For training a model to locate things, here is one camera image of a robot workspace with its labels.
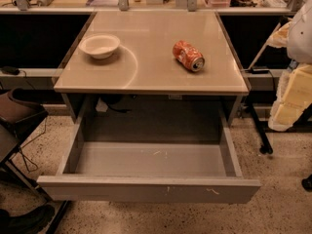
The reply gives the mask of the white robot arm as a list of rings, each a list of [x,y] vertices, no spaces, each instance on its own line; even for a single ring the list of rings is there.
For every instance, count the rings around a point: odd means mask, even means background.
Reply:
[[[273,33],[268,44],[274,48],[285,47],[292,60],[280,76],[268,121],[271,130],[283,132],[312,104],[312,0]]]

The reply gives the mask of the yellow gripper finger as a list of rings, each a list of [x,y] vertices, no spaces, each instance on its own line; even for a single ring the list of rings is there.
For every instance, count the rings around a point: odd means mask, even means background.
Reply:
[[[284,25],[278,24],[268,37],[266,44],[273,48],[286,48],[288,44],[290,24],[287,22]]]
[[[276,96],[268,126],[271,130],[284,132],[293,126],[312,103],[312,65],[301,63],[292,72],[284,71],[279,79]]]

